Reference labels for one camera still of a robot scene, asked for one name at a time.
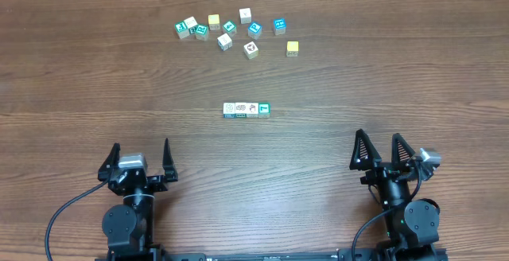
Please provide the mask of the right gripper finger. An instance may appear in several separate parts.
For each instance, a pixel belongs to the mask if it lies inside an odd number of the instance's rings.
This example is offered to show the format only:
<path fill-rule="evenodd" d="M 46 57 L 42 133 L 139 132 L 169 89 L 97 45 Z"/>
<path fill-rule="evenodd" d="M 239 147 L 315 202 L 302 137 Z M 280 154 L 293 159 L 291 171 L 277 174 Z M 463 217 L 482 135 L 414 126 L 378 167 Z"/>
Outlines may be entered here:
<path fill-rule="evenodd" d="M 356 131 L 350 170 L 370 170 L 379 167 L 382 159 L 363 129 Z"/>
<path fill-rule="evenodd" d="M 415 155 L 415 150 L 399 134 L 392 135 L 391 164 L 394 169 L 406 167 L 406 163 Z"/>

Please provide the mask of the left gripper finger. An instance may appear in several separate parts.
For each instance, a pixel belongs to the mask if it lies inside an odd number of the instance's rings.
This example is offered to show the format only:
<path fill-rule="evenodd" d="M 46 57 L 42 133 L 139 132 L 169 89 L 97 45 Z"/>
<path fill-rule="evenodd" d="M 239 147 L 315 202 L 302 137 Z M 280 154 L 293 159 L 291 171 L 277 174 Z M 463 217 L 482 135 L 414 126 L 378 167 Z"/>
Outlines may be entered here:
<path fill-rule="evenodd" d="M 120 144 L 115 143 L 103 164 L 99 167 L 98 173 L 111 173 L 118 165 L 120 153 Z"/>
<path fill-rule="evenodd" d="M 165 172 L 165 180 L 167 182 L 178 181 L 178 172 L 175 168 L 174 161 L 170 152 L 170 144 L 168 139 L 165 140 L 162 167 Z"/>

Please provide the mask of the white block blue edge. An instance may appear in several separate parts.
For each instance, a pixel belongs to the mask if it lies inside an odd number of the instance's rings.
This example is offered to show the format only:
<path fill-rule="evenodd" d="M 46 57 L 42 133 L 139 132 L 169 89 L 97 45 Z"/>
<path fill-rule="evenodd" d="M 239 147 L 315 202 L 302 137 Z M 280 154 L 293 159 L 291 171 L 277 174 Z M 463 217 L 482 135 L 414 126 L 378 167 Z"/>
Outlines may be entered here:
<path fill-rule="evenodd" d="M 227 119 L 235 118 L 235 103 L 226 102 L 223 104 L 223 117 Z"/>

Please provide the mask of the white block green edge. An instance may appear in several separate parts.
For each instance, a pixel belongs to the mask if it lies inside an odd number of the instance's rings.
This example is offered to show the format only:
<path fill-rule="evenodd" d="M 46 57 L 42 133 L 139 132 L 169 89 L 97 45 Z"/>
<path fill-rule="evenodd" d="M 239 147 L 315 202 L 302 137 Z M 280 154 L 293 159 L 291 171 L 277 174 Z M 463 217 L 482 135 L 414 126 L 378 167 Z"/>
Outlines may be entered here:
<path fill-rule="evenodd" d="M 247 103 L 235 103 L 235 117 L 246 118 L 248 113 Z"/>

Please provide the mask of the white block monkey picture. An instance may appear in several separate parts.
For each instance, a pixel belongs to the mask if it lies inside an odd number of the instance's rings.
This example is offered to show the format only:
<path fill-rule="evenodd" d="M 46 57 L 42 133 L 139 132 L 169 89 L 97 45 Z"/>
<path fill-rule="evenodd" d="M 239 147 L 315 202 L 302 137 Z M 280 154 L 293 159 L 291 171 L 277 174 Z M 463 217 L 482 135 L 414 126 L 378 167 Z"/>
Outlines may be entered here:
<path fill-rule="evenodd" d="M 247 118 L 258 118 L 258 103 L 247 103 Z"/>

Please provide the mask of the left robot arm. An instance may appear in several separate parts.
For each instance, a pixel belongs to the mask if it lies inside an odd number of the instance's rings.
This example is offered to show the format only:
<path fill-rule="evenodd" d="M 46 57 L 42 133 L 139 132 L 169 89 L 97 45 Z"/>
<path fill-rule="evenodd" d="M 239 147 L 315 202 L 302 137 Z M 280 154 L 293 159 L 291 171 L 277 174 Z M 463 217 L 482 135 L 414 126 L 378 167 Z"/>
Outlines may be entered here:
<path fill-rule="evenodd" d="M 107 237 L 108 260 L 164 260 L 165 248 L 153 241 L 155 193 L 164 192 L 170 182 L 178 180 L 165 140 L 162 175 L 147 174 L 147 161 L 142 153 L 120 154 L 115 143 L 98 170 L 98 180 L 122 198 L 120 205 L 107 210 L 102 230 Z"/>

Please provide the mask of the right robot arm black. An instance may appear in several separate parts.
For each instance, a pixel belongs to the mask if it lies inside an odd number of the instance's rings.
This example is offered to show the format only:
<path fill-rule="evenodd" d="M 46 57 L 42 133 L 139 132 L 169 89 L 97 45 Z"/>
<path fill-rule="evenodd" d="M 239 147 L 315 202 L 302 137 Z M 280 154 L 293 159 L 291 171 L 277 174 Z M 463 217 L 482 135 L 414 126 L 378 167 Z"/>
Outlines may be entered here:
<path fill-rule="evenodd" d="M 391 160 L 384 162 L 367 133 L 356 131 L 349 169 L 363 171 L 360 183 L 368 187 L 383 211 L 367 221 L 356 233 L 350 254 L 359 254 L 356 245 L 362 233 L 378 220 L 387 228 L 388 241 L 370 250 L 369 260 L 446 260 L 445 250 L 436 250 L 441 209 L 436 201 L 417 199 L 422 183 L 441 164 L 441 155 L 432 148 L 414 150 L 399 134 L 391 140 Z"/>

